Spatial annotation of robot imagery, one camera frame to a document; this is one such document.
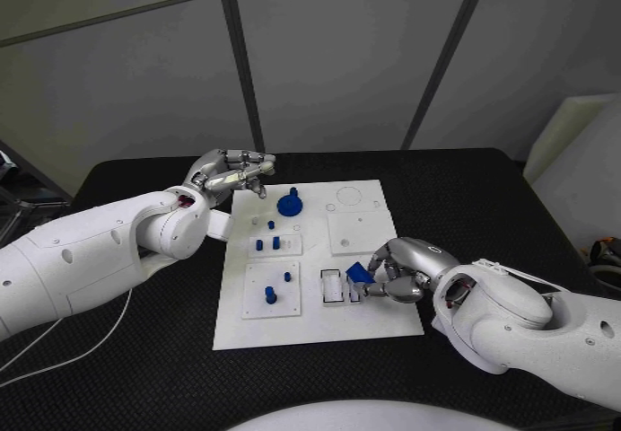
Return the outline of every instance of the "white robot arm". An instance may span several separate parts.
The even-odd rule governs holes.
[[[231,189],[265,198],[269,154],[213,150],[182,186],[95,207],[37,227],[0,250],[0,341],[107,302],[195,252],[227,240],[233,219],[211,208]]]
[[[355,290],[407,303],[429,288],[433,328],[472,365],[492,374],[528,371],[567,395],[621,411],[621,302],[557,285],[558,292],[540,295],[509,273],[543,280],[484,259],[459,265],[411,238],[377,250],[371,274],[381,262],[390,281],[355,283]]]

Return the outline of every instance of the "white round object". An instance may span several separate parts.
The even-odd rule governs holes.
[[[354,187],[344,187],[335,193],[335,198],[342,205],[352,207],[354,205],[358,205],[361,201],[361,194]]]
[[[316,402],[269,413],[230,431],[511,431],[512,428],[455,410],[383,400]]]

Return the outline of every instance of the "blue cylinder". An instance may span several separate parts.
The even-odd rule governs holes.
[[[348,279],[354,283],[374,283],[373,277],[364,269],[364,266],[360,262],[355,262],[348,270],[345,271]]]
[[[277,301],[277,296],[275,295],[273,288],[270,286],[265,287],[265,302],[272,305]]]
[[[288,191],[288,195],[283,195],[277,199],[277,204],[275,205],[277,212],[285,217],[296,216],[301,212],[301,199],[298,197],[298,189],[295,187]]]

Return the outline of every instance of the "silver robot hand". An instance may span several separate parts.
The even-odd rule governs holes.
[[[459,261],[436,246],[413,238],[393,238],[374,252],[367,270],[374,271],[384,264],[386,283],[355,283],[354,288],[364,296],[387,296],[400,303],[414,303],[432,291],[436,283]]]
[[[191,165],[184,186],[198,191],[217,206],[230,196],[230,190],[252,190],[265,199],[265,187],[257,175],[273,175],[275,156],[244,150],[211,150]]]

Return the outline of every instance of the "black tabletop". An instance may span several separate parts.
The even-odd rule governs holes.
[[[195,158],[99,164],[73,202],[79,211],[184,178]],[[462,262],[478,258],[574,292],[600,291],[563,233],[505,155],[492,149],[279,154],[266,184],[381,181],[399,236],[422,238]],[[230,210],[230,201],[218,208]],[[276,409],[321,400],[406,400],[524,427],[589,406],[534,375],[479,371],[430,328],[424,335],[210,350],[226,244],[205,239],[191,259],[132,291],[120,325],[83,360],[0,389],[2,429],[224,429]],[[107,333],[125,295],[60,322],[2,381],[84,352]],[[0,348],[7,361],[38,336]]]

